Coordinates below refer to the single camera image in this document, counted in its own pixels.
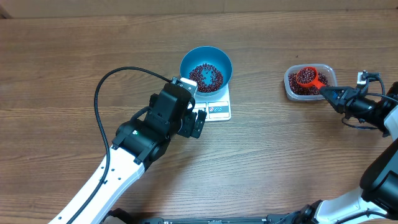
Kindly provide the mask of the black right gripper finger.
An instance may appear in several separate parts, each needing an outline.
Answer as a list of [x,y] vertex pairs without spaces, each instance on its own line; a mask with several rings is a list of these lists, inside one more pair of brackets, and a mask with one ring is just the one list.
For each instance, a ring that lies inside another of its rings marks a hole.
[[349,98],[358,95],[358,90],[350,86],[323,86],[320,94],[325,98]]
[[345,100],[341,98],[325,97],[327,102],[332,106],[332,108],[339,114],[345,112]]

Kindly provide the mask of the orange scoop with blue handle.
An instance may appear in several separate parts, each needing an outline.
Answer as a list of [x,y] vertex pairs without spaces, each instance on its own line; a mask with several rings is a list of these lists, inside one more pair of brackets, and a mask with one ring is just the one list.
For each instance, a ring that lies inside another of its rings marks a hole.
[[318,71],[315,67],[304,67],[296,74],[296,82],[303,88],[316,87],[318,90],[326,86],[319,80]]

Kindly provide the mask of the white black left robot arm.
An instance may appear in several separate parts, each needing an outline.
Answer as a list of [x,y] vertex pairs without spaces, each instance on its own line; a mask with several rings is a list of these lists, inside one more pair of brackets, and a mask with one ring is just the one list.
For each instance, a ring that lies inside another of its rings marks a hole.
[[118,198],[163,156],[172,136],[199,138],[206,113],[194,112],[197,83],[166,83],[148,107],[120,125],[101,164],[52,223],[100,223]]

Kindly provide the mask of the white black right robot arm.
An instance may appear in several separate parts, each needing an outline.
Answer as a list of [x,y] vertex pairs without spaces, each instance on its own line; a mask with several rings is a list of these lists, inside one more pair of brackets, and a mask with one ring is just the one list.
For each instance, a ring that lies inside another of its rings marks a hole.
[[366,169],[359,187],[333,200],[306,205],[292,223],[361,223],[397,219],[397,84],[380,101],[370,100],[367,85],[324,86],[320,93],[338,113],[354,117],[391,136],[391,145]]

